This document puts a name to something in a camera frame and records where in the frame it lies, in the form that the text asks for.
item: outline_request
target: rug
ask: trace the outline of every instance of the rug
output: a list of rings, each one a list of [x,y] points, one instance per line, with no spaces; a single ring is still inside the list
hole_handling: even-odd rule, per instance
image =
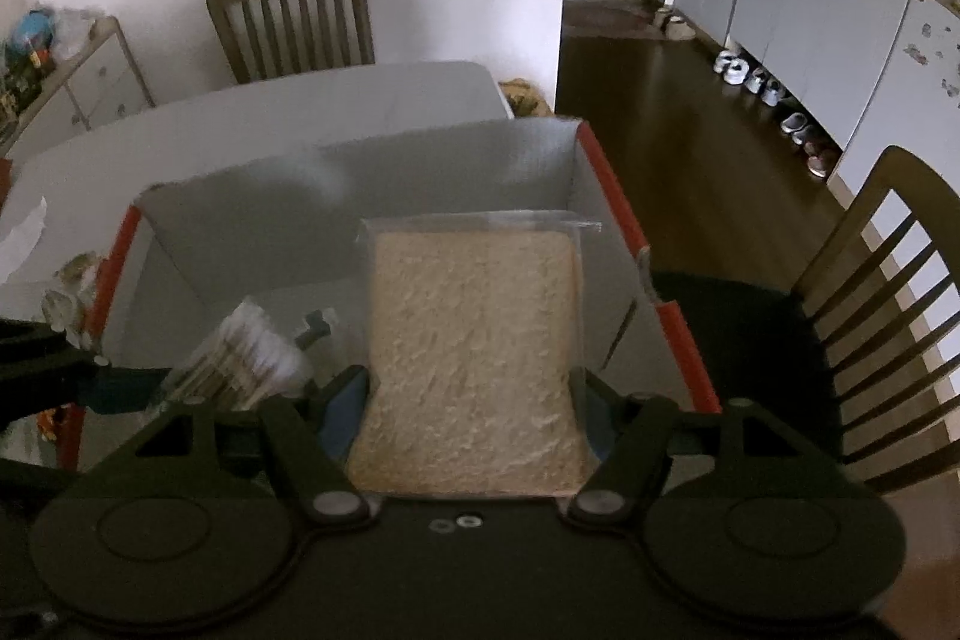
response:
[[[662,40],[655,14],[656,7],[644,1],[563,0],[563,36]]]

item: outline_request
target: blue object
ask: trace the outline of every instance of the blue object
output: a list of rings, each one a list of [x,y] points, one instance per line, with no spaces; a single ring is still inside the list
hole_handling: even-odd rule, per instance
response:
[[[16,25],[10,37],[10,47],[17,55],[29,55],[32,49],[49,49],[54,40],[54,29],[42,12],[30,12]]]

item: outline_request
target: chair seat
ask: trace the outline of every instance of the chair seat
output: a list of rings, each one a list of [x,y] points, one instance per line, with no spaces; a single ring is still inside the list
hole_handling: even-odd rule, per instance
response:
[[[833,373],[799,298],[681,272],[654,272],[653,283],[680,305],[721,402],[752,399],[840,458]]]

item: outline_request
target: metal bolt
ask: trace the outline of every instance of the metal bolt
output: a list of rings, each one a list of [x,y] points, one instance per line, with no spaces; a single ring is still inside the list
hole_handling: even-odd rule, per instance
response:
[[[438,534],[453,534],[457,530],[457,525],[448,518],[434,518],[428,528]]]
[[[577,495],[577,506],[590,515],[613,515],[627,506],[627,500],[616,491],[597,489]]]
[[[457,525],[460,528],[480,528],[483,525],[483,519],[479,515],[464,513],[457,516]]]
[[[363,500],[350,491],[325,491],[313,498],[313,509],[331,518],[352,515],[361,506]]]

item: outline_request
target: sticker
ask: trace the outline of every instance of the sticker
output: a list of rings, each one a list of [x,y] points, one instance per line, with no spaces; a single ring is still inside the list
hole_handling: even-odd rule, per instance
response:
[[[926,66],[926,64],[929,63],[929,61],[926,60],[925,54],[920,52],[920,48],[915,44],[908,44],[904,52],[919,63],[920,66]]]

